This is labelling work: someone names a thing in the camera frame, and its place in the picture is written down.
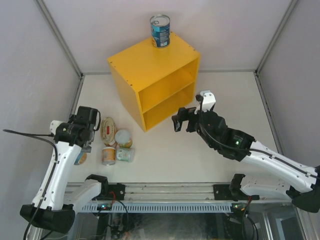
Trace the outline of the blue soup can with noodles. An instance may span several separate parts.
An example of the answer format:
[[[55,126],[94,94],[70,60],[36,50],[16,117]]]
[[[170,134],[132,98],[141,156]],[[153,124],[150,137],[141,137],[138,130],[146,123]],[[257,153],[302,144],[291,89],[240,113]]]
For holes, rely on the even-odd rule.
[[[74,165],[81,165],[83,164],[87,159],[87,153],[86,152],[80,152],[79,155],[77,156]]]

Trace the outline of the green label can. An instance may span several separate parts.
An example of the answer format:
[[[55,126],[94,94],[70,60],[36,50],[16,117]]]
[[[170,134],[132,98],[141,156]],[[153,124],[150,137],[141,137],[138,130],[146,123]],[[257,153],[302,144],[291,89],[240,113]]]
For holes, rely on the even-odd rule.
[[[135,156],[134,148],[119,147],[116,150],[115,158],[117,161],[132,163]]]

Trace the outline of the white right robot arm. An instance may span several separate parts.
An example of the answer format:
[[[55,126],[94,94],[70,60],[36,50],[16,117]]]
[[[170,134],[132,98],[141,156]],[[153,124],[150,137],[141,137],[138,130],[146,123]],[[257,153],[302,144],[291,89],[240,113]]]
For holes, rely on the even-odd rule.
[[[293,204],[307,212],[320,209],[320,169],[295,162],[264,146],[243,131],[229,128],[225,119],[213,110],[206,112],[182,107],[171,117],[175,132],[184,121],[187,132],[197,132],[206,144],[230,160],[257,165],[289,183]]]

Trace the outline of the orange can with white lid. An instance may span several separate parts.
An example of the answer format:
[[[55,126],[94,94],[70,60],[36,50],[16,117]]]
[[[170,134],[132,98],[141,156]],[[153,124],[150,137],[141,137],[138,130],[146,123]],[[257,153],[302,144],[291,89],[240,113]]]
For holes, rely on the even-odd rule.
[[[133,141],[131,134],[127,129],[120,129],[115,134],[115,141],[120,148],[131,148]]]

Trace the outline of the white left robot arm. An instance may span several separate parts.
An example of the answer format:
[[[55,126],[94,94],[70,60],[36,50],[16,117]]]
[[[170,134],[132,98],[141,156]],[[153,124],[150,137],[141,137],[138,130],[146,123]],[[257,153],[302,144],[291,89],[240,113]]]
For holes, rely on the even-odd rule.
[[[30,226],[67,233],[76,214],[92,199],[104,200],[110,188],[105,176],[89,175],[69,197],[65,197],[69,175],[81,152],[90,152],[101,123],[100,111],[80,106],[67,122],[53,120],[53,152],[40,188],[30,204],[22,205],[20,216]]]

